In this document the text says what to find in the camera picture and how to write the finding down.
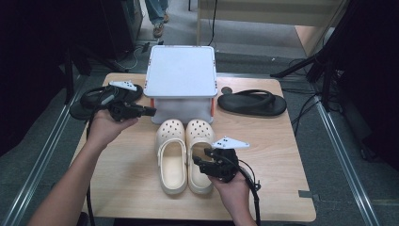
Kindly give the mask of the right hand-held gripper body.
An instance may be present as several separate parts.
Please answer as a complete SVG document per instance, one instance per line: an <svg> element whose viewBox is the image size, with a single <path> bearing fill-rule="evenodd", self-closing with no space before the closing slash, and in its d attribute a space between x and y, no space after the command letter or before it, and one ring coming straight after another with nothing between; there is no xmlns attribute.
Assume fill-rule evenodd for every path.
<svg viewBox="0 0 399 226"><path fill-rule="evenodd" d="M231 181L239 170L237 149L248 148L249 144L231 137L223 137L212 144L212 157L219 167L216 175L223 182Z"/></svg>

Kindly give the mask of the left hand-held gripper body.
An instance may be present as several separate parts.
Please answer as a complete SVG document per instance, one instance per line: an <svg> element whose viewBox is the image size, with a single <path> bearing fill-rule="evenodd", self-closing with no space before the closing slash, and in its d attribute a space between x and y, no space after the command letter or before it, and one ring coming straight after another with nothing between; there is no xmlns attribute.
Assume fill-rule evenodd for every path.
<svg viewBox="0 0 399 226"><path fill-rule="evenodd" d="M140 116L141 107L135 100L141 97L141 86L131 80L111 81L107 89L110 91L106 98L106 106L115 121L133 119Z"/></svg>

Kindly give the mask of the cream clog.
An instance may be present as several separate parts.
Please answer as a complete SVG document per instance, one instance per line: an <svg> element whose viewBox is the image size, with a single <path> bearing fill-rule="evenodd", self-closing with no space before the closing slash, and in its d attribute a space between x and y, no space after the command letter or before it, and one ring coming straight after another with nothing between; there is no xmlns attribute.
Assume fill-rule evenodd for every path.
<svg viewBox="0 0 399 226"><path fill-rule="evenodd" d="M192 120L185 129L185 143L187 149L187 172L188 185L192 192L196 194L208 194L213 185L207 175L200 172L200 168L194 163L193 158L199 157L204 161L211 161L205 149L211 148L215 140L215 132L207 121Z"/></svg>
<svg viewBox="0 0 399 226"><path fill-rule="evenodd" d="M164 121L157 130L155 151L160 183L168 195L182 193L187 185L186 145L183 124L176 119Z"/></svg>

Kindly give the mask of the black flip-flop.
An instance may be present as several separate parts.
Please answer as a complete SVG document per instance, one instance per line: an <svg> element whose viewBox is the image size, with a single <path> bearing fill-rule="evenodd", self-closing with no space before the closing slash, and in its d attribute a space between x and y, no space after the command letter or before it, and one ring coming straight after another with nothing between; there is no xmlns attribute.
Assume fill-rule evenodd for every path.
<svg viewBox="0 0 399 226"><path fill-rule="evenodd" d="M72 104L70 114L80 121L88 121L94 110L107 109L117 102L132 103L138 100L143 88L136 85L136 90L124 89L115 86L99 87L86 91L81 98Z"/></svg>
<svg viewBox="0 0 399 226"><path fill-rule="evenodd" d="M217 98L217 104L231 113L257 117L275 117L287 108L284 98L263 89L222 94Z"/></svg>

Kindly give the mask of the white shoe rack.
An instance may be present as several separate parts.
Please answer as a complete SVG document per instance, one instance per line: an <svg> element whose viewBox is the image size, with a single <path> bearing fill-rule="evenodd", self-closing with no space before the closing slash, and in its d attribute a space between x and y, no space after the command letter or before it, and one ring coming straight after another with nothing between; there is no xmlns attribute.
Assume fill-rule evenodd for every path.
<svg viewBox="0 0 399 226"><path fill-rule="evenodd" d="M152 122L214 120L217 95L211 46L156 45L149 59L144 95L156 109Z"/></svg>

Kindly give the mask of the person's left hand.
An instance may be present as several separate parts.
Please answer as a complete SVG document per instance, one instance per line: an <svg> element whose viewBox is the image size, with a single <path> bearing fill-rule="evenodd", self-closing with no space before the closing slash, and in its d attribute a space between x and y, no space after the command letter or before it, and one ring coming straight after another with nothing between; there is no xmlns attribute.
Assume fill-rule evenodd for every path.
<svg viewBox="0 0 399 226"><path fill-rule="evenodd" d="M85 147L90 150L101 151L123 130L137 122L138 119L115 121L107 110L100 110L94 116Z"/></svg>

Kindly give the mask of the person's right hand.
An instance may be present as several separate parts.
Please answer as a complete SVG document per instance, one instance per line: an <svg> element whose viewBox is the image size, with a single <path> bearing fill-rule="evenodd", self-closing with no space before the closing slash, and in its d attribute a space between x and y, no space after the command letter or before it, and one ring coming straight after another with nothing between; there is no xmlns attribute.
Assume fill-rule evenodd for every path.
<svg viewBox="0 0 399 226"><path fill-rule="evenodd" d="M228 183L224 183L212 176L209 176L208 179L213 183L222 203L233 219L251 218L248 202L249 188L246 178L240 172Z"/></svg>

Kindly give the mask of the dark metal stand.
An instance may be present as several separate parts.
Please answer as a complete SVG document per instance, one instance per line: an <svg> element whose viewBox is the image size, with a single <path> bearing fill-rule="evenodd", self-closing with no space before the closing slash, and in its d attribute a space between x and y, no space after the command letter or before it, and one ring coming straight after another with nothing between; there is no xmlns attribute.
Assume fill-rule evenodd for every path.
<svg viewBox="0 0 399 226"><path fill-rule="evenodd" d="M64 104L69 104L74 95L74 81L72 66L75 66L78 71L84 75L90 75L91 68L87 57L93 58L98 63L102 64L112 72L122 73L123 69L116 64L111 63L107 59L97 55L89 48L80 44L69 44L64 54L64 74L65 74L65 88L66 99Z"/></svg>

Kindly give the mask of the grey tape piece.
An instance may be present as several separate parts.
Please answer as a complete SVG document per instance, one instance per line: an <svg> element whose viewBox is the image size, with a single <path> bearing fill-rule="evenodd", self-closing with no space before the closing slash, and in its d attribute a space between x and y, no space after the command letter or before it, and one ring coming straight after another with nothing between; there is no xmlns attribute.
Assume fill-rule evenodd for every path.
<svg viewBox="0 0 399 226"><path fill-rule="evenodd" d="M298 196L300 198L312 198L312 200L316 202L320 201L320 196L318 194L313 194L311 191L298 190Z"/></svg>

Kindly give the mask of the black tripod stand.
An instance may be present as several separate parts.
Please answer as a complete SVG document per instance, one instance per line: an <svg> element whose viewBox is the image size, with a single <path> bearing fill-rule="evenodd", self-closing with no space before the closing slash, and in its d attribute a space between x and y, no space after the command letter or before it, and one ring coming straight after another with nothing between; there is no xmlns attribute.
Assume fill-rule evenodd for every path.
<svg viewBox="0 0 399 226"><path fill-rule="evenodd" d="M271 77L282 78L312 64L309 72L306 75L306 78L310 83L315 83L321 76L324 76L321 101L325 111L329 111L328 96L330 82L337 66L339 46L344 40L344 33L348 28L348 24L354 11L352 7L355 5L356 0L349 0L347 10L343 14L341 20L338 22L327 43L320 51L282 72L271 74Z"/></svg>

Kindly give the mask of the light wooden cabinet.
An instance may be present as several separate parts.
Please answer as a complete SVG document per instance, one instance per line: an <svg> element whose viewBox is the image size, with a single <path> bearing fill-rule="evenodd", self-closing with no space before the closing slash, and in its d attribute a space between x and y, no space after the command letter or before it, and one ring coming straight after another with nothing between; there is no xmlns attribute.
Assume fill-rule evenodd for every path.
<svg viewBox="0 0 399 226"><path fill-rule="evenodd" d="M198 0L197 44L201 43L201 20L267 24L295 27L307 56L318 50L327 31L340 21L349 0Z"/></svg>

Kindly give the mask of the metal floor rail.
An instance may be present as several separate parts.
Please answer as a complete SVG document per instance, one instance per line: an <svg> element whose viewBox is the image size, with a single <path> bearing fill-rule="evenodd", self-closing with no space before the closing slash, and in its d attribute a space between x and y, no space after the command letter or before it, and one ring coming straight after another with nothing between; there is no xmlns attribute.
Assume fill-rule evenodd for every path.
<svg viewBox="0 0 399 226"><path fill-rule="evenodd" d="M18 226L70 118L57 95L23 141L0 157L0 226Z"/></svg>
<svg viewBox="0 0 399 226"><path fill-rule="evenodd" d="M314 97L319 116L327 130L328 137L342 167L345 179L350 187L354 200L366 226L381 226L369 196L350 160L343 141L330 114L324 109L321 98Z"/></svg>

